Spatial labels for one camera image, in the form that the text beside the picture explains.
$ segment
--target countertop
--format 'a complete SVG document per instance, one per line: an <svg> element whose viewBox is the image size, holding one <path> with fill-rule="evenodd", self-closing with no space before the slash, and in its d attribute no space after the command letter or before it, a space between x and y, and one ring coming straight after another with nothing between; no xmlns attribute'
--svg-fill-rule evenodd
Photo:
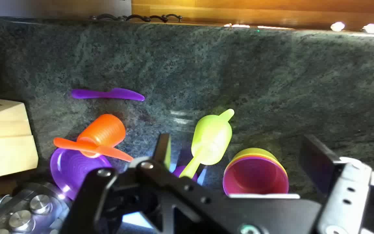
<svg viewBox="0 0 374 234"><path fill-rule="evenodd" d="M75 87L147 99L74 100ZM292 193L316 198L298 163L304 134L374 168L374 37L364 34L0 21L0 98L26 103L40 167L55 137L73 139L101 113L126 125L118 149L151 156L169 133L173 162L187 162L198 120L233 108L231 145L204 184L217 193L229 160L261 147L285 165Z"/></svg>

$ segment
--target purple spoon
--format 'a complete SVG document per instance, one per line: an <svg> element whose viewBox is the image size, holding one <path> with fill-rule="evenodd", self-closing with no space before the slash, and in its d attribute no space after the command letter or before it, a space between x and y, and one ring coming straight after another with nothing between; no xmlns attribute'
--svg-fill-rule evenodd
<svg viewBox="0 0 374 234"><path fill-rule="evenodd" d="M146 100L146 98L142 94L138 94L133 90L126 90L126 89L113 89L108 93L74 89L72 91L72 98L73 99L125 99L125 100L135 100L135 102Z"/></svg>

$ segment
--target purple cup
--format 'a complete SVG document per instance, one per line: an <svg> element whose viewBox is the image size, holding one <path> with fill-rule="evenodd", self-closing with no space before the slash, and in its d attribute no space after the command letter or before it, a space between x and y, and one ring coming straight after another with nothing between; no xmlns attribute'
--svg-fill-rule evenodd
<svg viewBox="0 0 374 234"><path fill-rule="evenodd" d="M273 160L249 155L231 162L223 173L223 191L230 194L286 194L288 176Z"/></svg>
<svg viewBox="0 0 374 234"><path fill-rule="evenodd" d="M98 168L113 168L105 156L90 159L79 151L57 149L49 163L49 169L57 188L72 201L79 193L86 176Z"/></svg>

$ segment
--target yellow-green plastic spoon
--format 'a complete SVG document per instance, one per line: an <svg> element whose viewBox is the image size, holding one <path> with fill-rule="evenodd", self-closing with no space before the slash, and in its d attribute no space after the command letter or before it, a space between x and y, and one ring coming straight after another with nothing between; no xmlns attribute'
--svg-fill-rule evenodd
<svg viewBox="0 0 374 234"><path fill-rule="evenodd" d="M233 134L229 120L234 115L233 110L227 110L220 116L208 115L198 123L191 143L192 159L179 177L192 178L200 164L214 165L222 160Z"/></svg>

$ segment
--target wooden cabinet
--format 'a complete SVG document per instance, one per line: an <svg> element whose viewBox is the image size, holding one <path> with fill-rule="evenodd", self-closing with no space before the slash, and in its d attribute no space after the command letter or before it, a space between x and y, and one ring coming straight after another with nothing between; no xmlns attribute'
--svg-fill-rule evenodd
<svg viewBox="0 0 374 234"><path fill-rule="evenodd" d="M133 13L175 13L186 24L246 24L330 29L342 21L349 30L374 24L374 0L133 0Z"/></svg>

